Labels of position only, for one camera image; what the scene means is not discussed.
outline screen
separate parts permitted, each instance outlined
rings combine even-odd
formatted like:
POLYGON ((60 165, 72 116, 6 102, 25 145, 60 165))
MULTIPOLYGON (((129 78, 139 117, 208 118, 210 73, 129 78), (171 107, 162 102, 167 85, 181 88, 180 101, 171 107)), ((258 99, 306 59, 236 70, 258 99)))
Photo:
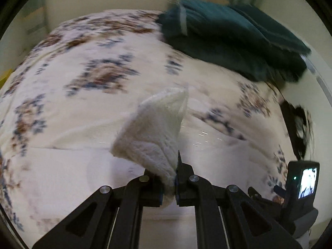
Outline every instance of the screen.
POLYGON ((298 198, 304 198, 315 192, 317 168, 305 169, 302 174, 300 192, 298 198))

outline white towel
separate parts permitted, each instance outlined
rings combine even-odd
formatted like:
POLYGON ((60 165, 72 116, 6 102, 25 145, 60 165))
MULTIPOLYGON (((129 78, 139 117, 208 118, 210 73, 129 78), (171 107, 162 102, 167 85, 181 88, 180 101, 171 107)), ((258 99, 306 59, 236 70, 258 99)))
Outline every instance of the white towel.
POLYGON ((143 101, 118 134, 111 153, 158 175, 165 194, 174 194, 178 136, 188 102, 188 89, 168 88, 143 101))

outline bolt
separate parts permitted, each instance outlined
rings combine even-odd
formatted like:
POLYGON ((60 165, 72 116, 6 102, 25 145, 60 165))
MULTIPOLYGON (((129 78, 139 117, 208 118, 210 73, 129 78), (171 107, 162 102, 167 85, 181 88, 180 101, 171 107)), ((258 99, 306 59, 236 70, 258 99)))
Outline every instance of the bolt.
POLYGON ((199 179, 200 177, 198 177, 197 175, 192 175, 189 177, 189 180, 191 180, 192 182, 198 182, 199 179))
POLYGON ((229 187, 228 187, 228 189, 229 189, 229 191, 231 191, 232 193, 236 193, 238 190, 239 190, 239 188, 236 186, 236 185, 230 185, 229 187))
POLYGON ((102 194, 107 194, 111 191, 111 188, 107 185, 105 186, 102 186, 100 189, 99 189, 99 192, 102 193, 102 194))
POLYGON ((147 175, 143 175, 143 176, 141 176, 141 177, 139 178, 139 181, 142 182, 142 183, 146 183, 146 182, 149 181, 149 179, 150 179, 149 176, 147 176, 147 175))

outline comforter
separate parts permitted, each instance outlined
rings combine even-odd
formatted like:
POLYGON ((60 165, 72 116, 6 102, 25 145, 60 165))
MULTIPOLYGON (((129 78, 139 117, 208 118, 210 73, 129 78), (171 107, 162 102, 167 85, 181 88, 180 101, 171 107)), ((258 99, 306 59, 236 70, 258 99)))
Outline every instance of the comforter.
MULTIPOLYGON (((189 89, 182 161, 214 185, 253 186, 281 201, 273 186, 284 187, 296 158, 279 93, 172 49, 159 14, 109 10, 66 21, 0 90, 0 203, 29 247, 100 186, 124 186, 143 173, 109 149, 138 104, 167 87, 189 89)), ((144 209, 144 231, 155 229, 149 220, 179 226, 193 214, 174 203, 144 209)))

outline folded teal blanket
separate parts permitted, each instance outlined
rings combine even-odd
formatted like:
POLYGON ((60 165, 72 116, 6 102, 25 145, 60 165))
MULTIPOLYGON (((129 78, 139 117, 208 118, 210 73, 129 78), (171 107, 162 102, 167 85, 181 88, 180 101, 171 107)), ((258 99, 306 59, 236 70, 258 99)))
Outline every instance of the folded teal blanket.
POLYGON ((306 70, 301 55, 310 49, 251 5, 182 0, 157 22, 173 48, 252 81, 296 82, 306 70))

